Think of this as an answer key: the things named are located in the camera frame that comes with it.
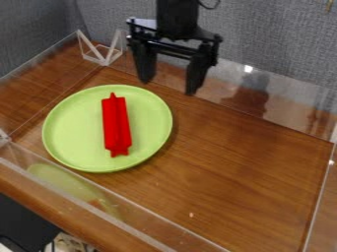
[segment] gray fabric wall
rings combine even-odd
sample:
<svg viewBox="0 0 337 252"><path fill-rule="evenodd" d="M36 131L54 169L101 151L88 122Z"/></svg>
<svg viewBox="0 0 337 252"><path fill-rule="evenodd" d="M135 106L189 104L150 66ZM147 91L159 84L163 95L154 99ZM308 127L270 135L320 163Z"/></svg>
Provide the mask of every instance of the gray fabric wall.
<svg viewBox="0 0 337 252"><path fill-rule="evenodd" d="M2 0L0 77L78 28L76 0Z"/></svg>
<svg viewBox="0 0 337 252"><path fill-rule="evenodd" d="M222 0L201 26L225 40L221 57L337 89L337 4L325 0ZM78 0L88 32L110 43L126 18L154 18L155 0Z"/></svg>

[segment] wooden surface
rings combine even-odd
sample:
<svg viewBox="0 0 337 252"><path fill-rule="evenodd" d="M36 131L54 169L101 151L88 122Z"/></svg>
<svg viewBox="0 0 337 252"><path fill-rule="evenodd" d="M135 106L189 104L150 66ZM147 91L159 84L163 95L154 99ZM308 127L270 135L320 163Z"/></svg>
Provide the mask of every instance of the wooden surface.
<svg viewBox="0 0 337 252"><path fill-rule="evenodd" d="M58 64L71 66L71 60L64 63L50 58L43 64L52 70ZM15 131L16 143L52 159L43 148L42 126L56 103L75 91L98 85L129 84L146 88L165 99L173 111L169 143L133 169L79 174L232 251L300 250L329 160L329 143L162 85L145 86L135 76L111 68L98 69L84 82L60 92L55 83L62 78L55 78L55 72L26 74L26 80L42 79L42 83L54 84L43 89L60 97L52 96L51 105ZM16 89L11 95L24 100L27 88ZM20 116L16 113L10 116L2 109L0 118L7 118L7 125L14 125L14 129L22 122L22 114L35 114L42 104L46 106L47 102L36 94L34 101L23 101ZM16 103L4 103L2 99L0 107L4 105L12 111L18 109ZM2 192L103 251L130 251L130 246L121 247L107 236L109 233L115 237L115 227L96 222L98 218L78 208L68 215L60 215L58 211L67 203L52 195L50 198L55 201L42 200L39 196L46 197L47 192L27 184L22 177L11 179L12 176L18 177L10 171L0 172ZM118 235L118 243L129 244L129 236ZM145 244L133 242L137 242L131 245L137 248L133 251L147 251Z"/></svg>

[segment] red block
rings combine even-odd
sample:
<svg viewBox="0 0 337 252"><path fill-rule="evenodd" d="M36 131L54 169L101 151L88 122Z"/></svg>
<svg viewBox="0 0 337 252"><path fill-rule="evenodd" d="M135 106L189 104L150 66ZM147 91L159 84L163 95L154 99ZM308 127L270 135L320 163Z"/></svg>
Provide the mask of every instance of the red block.
<svg viewBox="0 0 337 252"><path fill-rule="evenodd" d="M102 100L105 145L111 151L111 157L129 155L131 133L127 117L127 102L125 97L111 97Z"/></svg>

